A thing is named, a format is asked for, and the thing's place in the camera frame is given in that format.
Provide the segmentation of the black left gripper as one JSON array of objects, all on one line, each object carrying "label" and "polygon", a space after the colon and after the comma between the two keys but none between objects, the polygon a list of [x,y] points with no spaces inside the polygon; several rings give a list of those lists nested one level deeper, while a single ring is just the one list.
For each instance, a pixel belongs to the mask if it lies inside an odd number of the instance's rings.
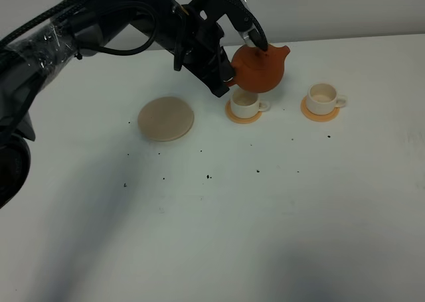
[{"label": "black left gripper", "polygon": [[220,40],[223,30],[209,23],[190,5],[174,3],[162,22],[162,47],[173,56],[174,70],[187,67],[210,92],[220,98],[235,76]]}]

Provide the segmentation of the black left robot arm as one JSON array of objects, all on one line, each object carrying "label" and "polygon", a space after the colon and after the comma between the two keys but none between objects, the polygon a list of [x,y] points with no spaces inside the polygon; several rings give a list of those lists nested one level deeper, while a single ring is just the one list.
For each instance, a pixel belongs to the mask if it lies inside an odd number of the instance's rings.
[{"label": "black left robot arm", "polygon": [[1,40],[1,203],[24,185],[35,140],[29,108],[73,58],[132,56],[160,44],[215,96],[234,73],[218,25],[250,22],[240,0],[63,0]]}]

